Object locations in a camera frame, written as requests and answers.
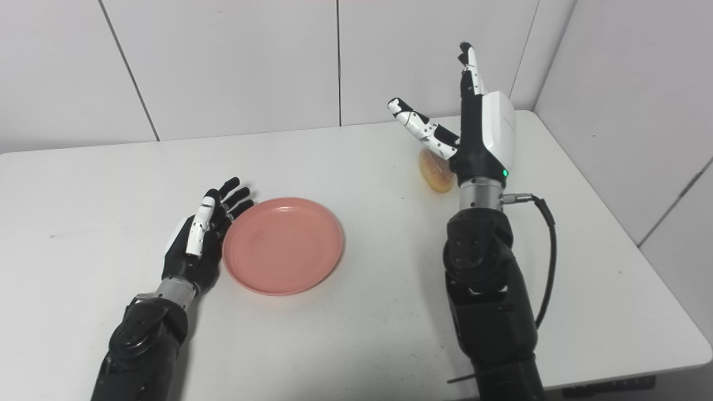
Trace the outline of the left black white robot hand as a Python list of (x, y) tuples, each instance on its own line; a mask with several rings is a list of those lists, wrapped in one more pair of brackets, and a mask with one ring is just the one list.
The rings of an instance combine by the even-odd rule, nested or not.
[(210, 290), (219, 276), (222, 246), (234, 221), (254, 206), (251, 190), (234, 176), (204, 194), (198, 211), (181, 225), (164, 257), (162, 278), (188, 280), (197, 295)]

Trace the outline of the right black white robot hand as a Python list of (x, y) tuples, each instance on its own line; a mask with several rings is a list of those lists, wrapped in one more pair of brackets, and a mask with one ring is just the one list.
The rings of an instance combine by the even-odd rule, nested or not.
[(515, 110), (501, 91), (489, 91), (479, 71), (474, 47), (460, 43), (460, 132), (456, 134), (415, 111), (400, 98), (388, 102), (390, 114), (421, 145), (449, 164), (458, 183), (478, 177), (506, 187), (515, 160)]

